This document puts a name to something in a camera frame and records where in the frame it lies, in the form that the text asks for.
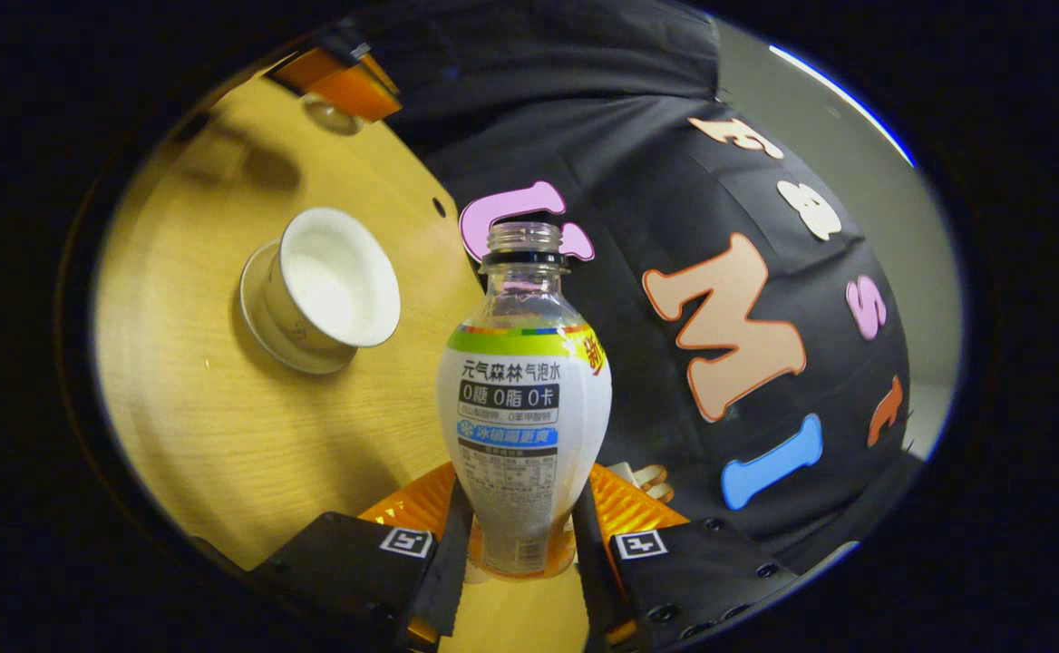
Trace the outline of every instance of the black fabric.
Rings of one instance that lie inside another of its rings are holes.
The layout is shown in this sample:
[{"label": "black fabric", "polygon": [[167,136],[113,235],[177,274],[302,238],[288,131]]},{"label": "black fabric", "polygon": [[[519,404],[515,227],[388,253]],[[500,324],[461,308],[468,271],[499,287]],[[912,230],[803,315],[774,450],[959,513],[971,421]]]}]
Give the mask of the black fabric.
[{"label": "black fabric", "polygon": [[[901,314],[852,216],[772,133],[716,103],[716,31],[706,16],[662,3],[464,4],[402,23],[385,20],[395,16],[388,11],[361,18],[374,54],[401,87],[406,108],[388,123],[416,144],[459,206],[548,181],[567,203],[548,219],[589,235],[595,259],[572,261],[564,294],[595,328],[613,369],[598,461],[665,465],[671,508],[690,520],[724,518],[772,542],[773,552],[831,523],[903,455],[910,389]],[[719,144],[688,117],[741,119],[784,158]],[[456,128],[442,129],[448,124]],[[818,191],[842,230],[821,243],[779,197],[778,181]],[[707,422],[687,364],[724,351],[675,343],[703,301],[666,322],[641,277],[720,255],[733,234],[750,239],[769,271],[750,319],[793,323],[807,367],[775,377]],[[873,278],[889,311],[873,342],[861,338],[844,298],[858,276]],[[894,376],[904,393],[898,421],[866,447]],[[811,413],[823,423],[820,461],[731,510],[720,489],[724,465],[770,451]]]},{"label": "black fabric", "polygon": [[795,544],[788,547],[771,546],[769,542],[765,545],[777,550],[779,560],[796,574],[804,574],[845,542],[862,541],[877,523],[881,505],[894,505],[901,500],[922,467],[923,460],[915,455],[898,455],[854,504],[823,528],[795,538]]}]

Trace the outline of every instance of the wooden table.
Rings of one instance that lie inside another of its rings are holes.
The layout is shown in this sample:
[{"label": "wooden table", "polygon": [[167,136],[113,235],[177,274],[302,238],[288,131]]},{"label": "wooden table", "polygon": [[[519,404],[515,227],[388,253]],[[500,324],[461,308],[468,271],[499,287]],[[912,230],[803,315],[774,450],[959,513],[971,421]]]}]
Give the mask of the wooden table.
[{"label": "wooden table", "polygon": [[[94,351],[140,483],[178,528],[250,569],[319,513],[355,515],[447,461],[435,368],[482,293],[453,199],[384,124],[324,131],[264,78],[216,109],[190,144],[161,145],[124,195],[94,287]],[[393,338],[329,377],[262,350],[236,294],[248,256],[310,206],[360,219],[400,283]],[[574,569],[489,580],[466,586],[443,650],[576,650],[585,628]]]}]

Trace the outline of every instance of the bottle label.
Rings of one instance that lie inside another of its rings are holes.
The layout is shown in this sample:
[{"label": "bottle label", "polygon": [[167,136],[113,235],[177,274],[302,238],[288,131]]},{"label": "bottle label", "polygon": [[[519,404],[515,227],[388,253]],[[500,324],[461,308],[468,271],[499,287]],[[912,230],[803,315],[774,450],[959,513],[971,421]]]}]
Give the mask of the bottle label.
[{"label": "bottle label", "polygon": [[446,443],[482,523],[483,565],[545,569],[555,512],[570,508],[585,483],[570,476],[593,462],[605,433],[611,379],[598,339],[585,324],[461,326],[438,387],[445,431],[455,435]]}]

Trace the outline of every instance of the clear plastic bottle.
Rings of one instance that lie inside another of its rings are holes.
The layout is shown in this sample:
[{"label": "clear plastic bottle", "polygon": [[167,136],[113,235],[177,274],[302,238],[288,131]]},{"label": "clear plastic bottle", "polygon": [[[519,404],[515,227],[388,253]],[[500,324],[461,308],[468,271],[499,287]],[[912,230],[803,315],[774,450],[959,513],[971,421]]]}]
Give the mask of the clear plastic bottle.
[{"label": "clear plastic bottle", "polygon": [[450,337],[438,369],[445,445],[474,509],[470,559],[502,579],[548,578],[571,564],[568,523],[611,409],[605,351],[562,296],[559,244],[552,224],[492,226],[485,301]]}]

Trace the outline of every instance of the white cup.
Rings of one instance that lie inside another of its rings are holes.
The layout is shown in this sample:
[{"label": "white cup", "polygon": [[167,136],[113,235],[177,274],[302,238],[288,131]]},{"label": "white cup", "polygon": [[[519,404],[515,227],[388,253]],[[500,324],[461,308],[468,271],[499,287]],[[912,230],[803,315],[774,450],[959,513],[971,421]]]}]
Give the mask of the white cup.
[{"label": "white cup", "polygon": [[400,322],[400,289],[384,250],[359,220],[331,207],[301,213],[279,243],[252,255],[240,302],[265,350],[312,375],[343,368]]}]

